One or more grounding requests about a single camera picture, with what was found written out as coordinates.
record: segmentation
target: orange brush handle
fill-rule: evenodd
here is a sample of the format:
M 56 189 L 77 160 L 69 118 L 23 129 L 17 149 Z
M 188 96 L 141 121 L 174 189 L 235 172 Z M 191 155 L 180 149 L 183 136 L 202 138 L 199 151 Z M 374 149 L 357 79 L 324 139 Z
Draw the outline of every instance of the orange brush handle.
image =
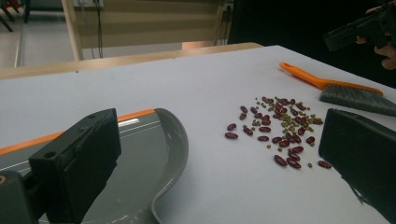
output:
M 358 84 L 353 84 L 353 83 L 349 83 L 349 82 L 336 81 L 336 80 L 315 77 L 314 75 L 305 72 L 303 69 L 298 68 L 298 67 L 293 66 L 288 63 L 280 63 L 279 65 L 286 71 L 290 72 L 292 75 L 294 75 L 308 83 L 311 83 L 312 85 L 316 86 L 320 90 L 323 90 L 329 84 L 333 84 L 333 85 L 346 86 L 346 87 L 365 90 L 365 91 L 373 91 L 380 95 L 384 95 L 384 93 L 381 90 L 378 90 L 375 88 L 362 86 L 362 85 L 358 85 Z

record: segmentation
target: orange stripe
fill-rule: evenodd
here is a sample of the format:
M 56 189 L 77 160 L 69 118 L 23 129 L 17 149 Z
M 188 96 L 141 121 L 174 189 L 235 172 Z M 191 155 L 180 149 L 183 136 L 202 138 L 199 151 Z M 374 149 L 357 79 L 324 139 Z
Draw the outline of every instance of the orange stripe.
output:
M 117 117 L 117 119 L 118 119 L 118 122 L 121 122 L 121 121 L 125 121 L 125 120 L 128 120 L 128 119 L 134 119 L 134 118 L 137 118 L 137 117 L 140 117 L 140 116 L 151 114 L 151 113 L 155 113 L 155 111 L 153 109 L 146 109 L 146 110 L 134 112 L 134 113 L 131 113 L 131 114 L 126 114 L 126 115 L 119 116 L 119 117 Z M 45 143 L 45 142 L 48 142 L 48 141 L 52 141 L 53 139 L 55 139 L 56 137 L 61 135 L 61 133 L 63 133 L 63 132 L 52 133 L 52 134 L 49 134 L 49 135 L 46 135 L 46 136 L 42 136 L 42 137 L 38 137 L 38 138 L 35 138 L 35 139 L 32 139 L 32 140 L 21 142 L 21 143 L 18 143 L 18 144 L 9 146 L 9 147 L 0 148 L 0 156 L 4 155 L 6 153 L 9 153 L 9 152 L 13 152 L 13 151 L 16 151 L 16 150 L 20 150 L 20 149 L 26 148 L 26 147 L 32 147 L 32 146 L 35 146 L 35 145 L 38 145 L 38 144 L 42 144 L 42 143 Z

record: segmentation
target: table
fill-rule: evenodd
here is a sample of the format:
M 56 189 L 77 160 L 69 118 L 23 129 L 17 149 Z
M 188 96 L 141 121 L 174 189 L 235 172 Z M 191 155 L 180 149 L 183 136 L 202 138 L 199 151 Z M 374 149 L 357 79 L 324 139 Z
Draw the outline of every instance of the table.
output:
M 109 107 L 119 115 L 166 108 L 185 126 L 190 156 L 182 177 L 157 202 L 163 223 L 388 223 L 360 204 L 334 169 L 315 165 L 318 145 L 305 150 L 301 170 L 283 169 L 274 162 L 281 154 L 276 148 L 241 132 L 236 141 L 224 133 L 231 122 L 243 124 L 240 105 L 255 105 L 262 96 L 295 98 L 321 118 L 328 108 L 343 109 L 396 130 L 395 118 L 318 101 L 320 91 L 281 70 L 280 62 L 379 88 L 393 102 L 396 90 L 280 46 L 161 54 L 2 70 L 0 147 L 65 130 Z M 271 136 L 281 132 L 280 125 L 272 128 Z M 310 135 L 319 139 L 321 129 Z

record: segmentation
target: floor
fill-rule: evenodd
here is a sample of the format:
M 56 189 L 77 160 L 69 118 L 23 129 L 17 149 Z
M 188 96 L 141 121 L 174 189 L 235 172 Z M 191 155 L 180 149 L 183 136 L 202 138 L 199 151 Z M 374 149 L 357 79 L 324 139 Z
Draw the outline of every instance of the floor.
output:
M 15 21 L 0 10 L 0 16 L 13 29 L 9 32 L 0 23 L 0 68 L 30 66 L 48 63 L 73 62 L 73 51 L 62 11 L 32 11 L 28 23 L 22 19 L 22 9 L 8 11 Z M 150 53 L 182 49 L 182 43 L 104 48 L 104 57 Z M 84 59 L 98 58 L 97 49 L 84 49 Z

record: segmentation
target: brush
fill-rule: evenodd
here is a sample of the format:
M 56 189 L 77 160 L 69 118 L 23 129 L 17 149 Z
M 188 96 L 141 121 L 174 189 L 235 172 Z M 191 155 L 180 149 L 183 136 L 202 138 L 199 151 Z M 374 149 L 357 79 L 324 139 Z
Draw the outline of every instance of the brush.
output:
M 396 104 L 386 99 L 378 89 L 349 82 L 324 79 L 288 63 L 279 64 L 292 75 L 322 90 L 319 100 L 334 105 L 396 117 Z

